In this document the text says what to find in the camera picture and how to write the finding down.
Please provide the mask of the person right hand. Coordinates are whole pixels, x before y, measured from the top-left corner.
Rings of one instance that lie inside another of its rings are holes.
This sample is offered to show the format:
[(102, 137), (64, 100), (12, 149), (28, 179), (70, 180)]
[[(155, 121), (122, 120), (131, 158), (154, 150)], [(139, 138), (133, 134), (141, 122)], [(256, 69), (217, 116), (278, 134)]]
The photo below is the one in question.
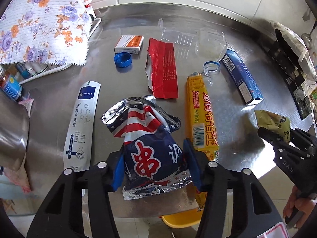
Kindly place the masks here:
[(300, 229), (312, 213), (316, 205), (316, 199), (297, 198), (297, 191), (298, 188), (294, 185), (286, 206), (283, 209), (283, 218), (290, 217), (295, 208), (303, 212), (304, 215), (296, 223), (296, 227)]

